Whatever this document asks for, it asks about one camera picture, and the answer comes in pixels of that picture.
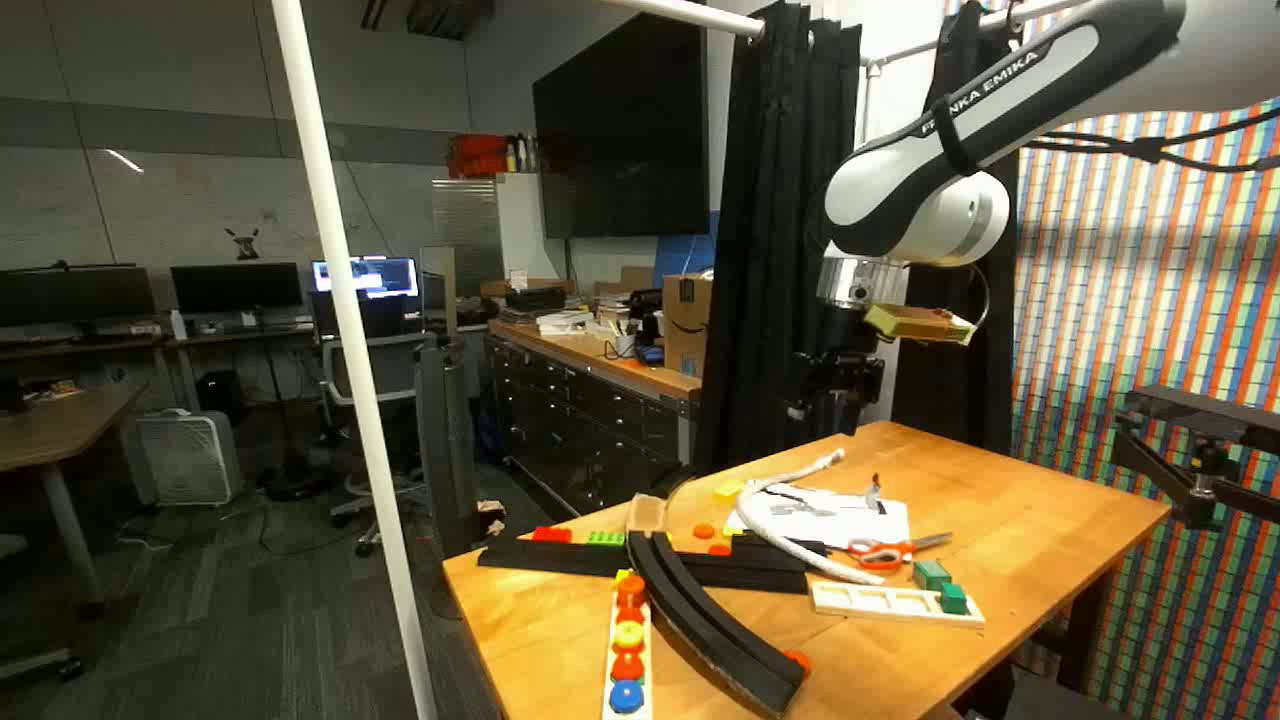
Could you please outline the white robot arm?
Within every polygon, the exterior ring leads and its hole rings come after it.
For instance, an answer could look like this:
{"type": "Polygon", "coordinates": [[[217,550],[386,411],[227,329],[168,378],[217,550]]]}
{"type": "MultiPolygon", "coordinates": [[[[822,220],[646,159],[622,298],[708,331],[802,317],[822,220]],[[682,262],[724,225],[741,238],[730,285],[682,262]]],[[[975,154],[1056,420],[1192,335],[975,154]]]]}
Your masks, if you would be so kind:
{"type": "Polygon", "coordinates": [[[1185,0],[1097,0],[935,96],[901,133],[855,147],[822,179],[817,298],[850,313],[850,326],[834,326],[817,355],[795,362],[788,420],[834,433],[861,425],[885,382],[867,351],[874,293],[911,270],[957,272],[997,251],[1011,225],[1011,192],[998,179],[1006,157],[1159,61],[1185,16],[1185,0]]]}

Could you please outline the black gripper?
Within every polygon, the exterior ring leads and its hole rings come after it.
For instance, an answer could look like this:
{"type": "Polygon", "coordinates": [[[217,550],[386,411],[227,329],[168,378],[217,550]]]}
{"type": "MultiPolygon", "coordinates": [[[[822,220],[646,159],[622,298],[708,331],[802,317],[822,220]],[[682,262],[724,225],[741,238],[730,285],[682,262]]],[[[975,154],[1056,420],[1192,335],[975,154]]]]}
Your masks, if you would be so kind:
{"type": "Polygon", "coordinates": [[[791,351],[785,416],[802,437],[850,433],[881,402],[885,362],[861,313],[820,309],[817,329],[791,351]]]}

